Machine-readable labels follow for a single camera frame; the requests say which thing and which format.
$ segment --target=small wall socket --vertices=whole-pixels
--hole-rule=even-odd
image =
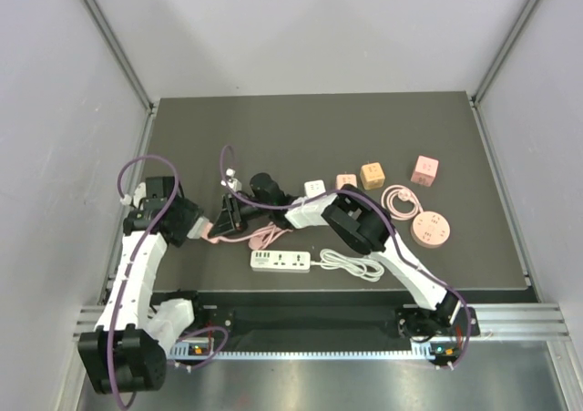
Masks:
[[[344,185],[353,185],[358,188],[358,181],[354,174],[339,174],[336,176],[336,189],[339,190]]]
[[[384,185],[384,172],[379,162],[367,163],[361,167],[361,180],[366,190],[382,188]]]
[[[439,160],[419,156],[411,181],[423,186],[431,186],[437,175]]]
[[[324,180],[306,181],[303,184],[303,188],[305,190],[306,197],[308,197],[309,199],[311,199],[312,197],[316,197],[317,195],[324,194],[324,192],[326,192]]]

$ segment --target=white power strip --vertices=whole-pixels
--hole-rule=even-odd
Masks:
[[[251,268],[255,272],[308,272],[308,252],[257,250],[251,253]]]

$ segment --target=white wall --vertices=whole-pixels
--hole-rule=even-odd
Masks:
[[[483,102],[543,294],[583,359],[583,1],[543,0]]]
[[[526,0],[98,0],[151,97],[473,92]]]
[[[0,0],[0,397],[56,398],[146,117],[79,0]]]

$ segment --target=white power cord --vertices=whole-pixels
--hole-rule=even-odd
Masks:
[[[409,201],[413,208],[409,212],[400,212],[393,205],[393,200],[398,197],[401,201]],[[382,206],[389,211],[391,216],[398,221],[407,221],[414,218],[418,213],[423,212],[421,203],[412,190],[403,185],[389,186],[383,191],[381,196]]]
[[[377,261],[366,258],[349,258],[331,249],[320,252],[320,262],[312,261],[310,265],[319,265],[324,270],[344,269],[352,276],[368,282],[378,282],[384,274],[384,267]]]

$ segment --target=pink cube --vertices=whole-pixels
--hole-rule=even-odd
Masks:
[[[419,156],[419,159],[417,159],[417,165],[415,165],[415,170],[413,171],[413,177],[411,177],[411,181],[423,186],[431,186],[435,180],[438,165],[439,160],[426,158],[425,156]]]

